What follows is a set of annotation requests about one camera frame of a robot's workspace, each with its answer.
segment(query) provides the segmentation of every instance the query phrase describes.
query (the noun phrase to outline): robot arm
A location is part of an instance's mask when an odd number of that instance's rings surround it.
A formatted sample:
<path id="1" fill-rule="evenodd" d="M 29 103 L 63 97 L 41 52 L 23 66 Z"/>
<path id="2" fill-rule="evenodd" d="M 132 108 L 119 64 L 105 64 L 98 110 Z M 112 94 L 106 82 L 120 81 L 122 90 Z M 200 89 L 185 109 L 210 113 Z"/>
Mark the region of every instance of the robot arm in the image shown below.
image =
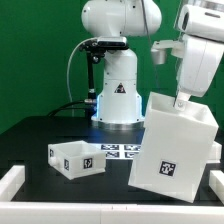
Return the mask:
<path id="1" fill-rule="evenodd" d="M 161 12 L 152 0 L 142 0 L 150 34 L 161 24 Z M 146 35 L 141 0 L 92 0 L 82 11 L 82 22 L 93 36 Z"/>
<path id="2" fill-rule="evenodd" d="M 82 22 L 97 40 L 106 39 L 117 46 L 121 37 L 156 32 L 161 13 L 152 0 L 92 0 L 83 8 Z M 92 124 L 113 130 L 142 127 L 142 101 L 136 89 L 137 56 L 131 49 L 106 49 L 103 56 L 103 90 L 97 97 Z"/>
<path id="3" fill-rule="evenodd" d="M 220 2 L 196 0 L 181 5 L 177 18 L 177 28 L 184 33 L 181 40 L 170 41 L 169 46 L 157 42 L 152 48 L 158 63 L 163 63 L 164 49 L 169 47 L 173 48 L 174 56 L 181 58 L 177 72 L 176 109 L 184 110 L 185 101 L 191 95 L 204 96 L 222 59 L 224 5 Z"/>

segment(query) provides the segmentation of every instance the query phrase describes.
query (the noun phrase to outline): warning label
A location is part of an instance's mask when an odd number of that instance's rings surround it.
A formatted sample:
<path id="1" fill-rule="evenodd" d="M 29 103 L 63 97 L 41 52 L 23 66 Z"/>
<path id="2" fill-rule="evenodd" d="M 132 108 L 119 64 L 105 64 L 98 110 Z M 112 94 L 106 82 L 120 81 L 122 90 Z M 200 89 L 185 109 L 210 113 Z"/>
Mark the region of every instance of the warning label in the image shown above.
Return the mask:
<path id="1" fill-rule="evenodd" d="M 119 84 L 119 86 L 115 90 L 115 93 L 126 93 L 122 83 Z"/>

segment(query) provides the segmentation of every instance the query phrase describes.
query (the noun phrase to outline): black table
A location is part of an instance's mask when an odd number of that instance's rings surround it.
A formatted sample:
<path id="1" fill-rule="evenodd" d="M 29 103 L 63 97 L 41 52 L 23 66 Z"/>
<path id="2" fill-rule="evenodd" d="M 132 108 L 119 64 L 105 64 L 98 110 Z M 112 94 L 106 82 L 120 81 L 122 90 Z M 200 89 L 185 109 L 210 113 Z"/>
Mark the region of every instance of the black table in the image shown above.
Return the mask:
<path id="1" fill-rule="evenodd" d="M 144 129 L 109 131 L 90 127 L 85 118 L 28 117 L 0 135 L 0 177 L 13 166 L 25 165 L 26 181 L 13 201 L 125 203 L 148 205 L 222 206 L 208 186 L 207 164 L 193 204 L 128 186 L 131 160 L 107 160 L 106 172 L 68 180 L 48 165 L 48 144 L 84 140 L 89 143 L 141 144 Z M 216 141 L 224 142 L 218 132 Z"/>

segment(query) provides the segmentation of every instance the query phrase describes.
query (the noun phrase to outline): black cable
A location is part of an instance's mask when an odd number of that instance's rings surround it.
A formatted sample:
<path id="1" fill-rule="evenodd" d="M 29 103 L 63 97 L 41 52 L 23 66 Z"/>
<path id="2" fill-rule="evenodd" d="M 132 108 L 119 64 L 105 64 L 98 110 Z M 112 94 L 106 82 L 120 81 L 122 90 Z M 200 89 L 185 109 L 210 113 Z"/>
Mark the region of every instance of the black cable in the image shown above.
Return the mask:
<path id="1" fill-rule="evenodd" d="M 71 103 L 66 103 L 65 105 L 63 105 L 63 106 L 51 111 L 50 113 L 48 113 L 47 116 L 54 116 L 61 109 L 65 109 L 67 107 L 74 106 L 74 105 L 77 105 L 77 104 L 82 104 L 82 103 L 85 103 L 84 100 L 79 100 L 79 101 L 73 101 Z"/>
<path id="2" fill-rule="evenodd" d="M 58 108 L 51 113 L 48 114 L 49 117 L 55 116 L 58 112 L 63 111 L 63 110 L 92 110 L 93 108 L 91 107 L 69 107 L 69 108 Z"/>

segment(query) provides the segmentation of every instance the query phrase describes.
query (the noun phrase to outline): white cube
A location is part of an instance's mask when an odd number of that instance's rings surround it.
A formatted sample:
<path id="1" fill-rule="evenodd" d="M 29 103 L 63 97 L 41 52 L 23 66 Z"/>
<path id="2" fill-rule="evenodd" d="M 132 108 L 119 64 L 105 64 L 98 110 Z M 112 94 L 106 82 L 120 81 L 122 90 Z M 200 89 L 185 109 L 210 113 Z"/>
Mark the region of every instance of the white cube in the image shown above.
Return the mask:
<path id="1" fill-rule="evenodd" d="M 193 202 L 218 130 L 206 105 L 151 93 L 141 152 L 134 158 L 129 185 Z"/>
<path id="2" fill-rule="evenodd" d="M 50 144 L 48 163 L 71 180 L 105 172 L 106 153 L 84 141 Z"/>

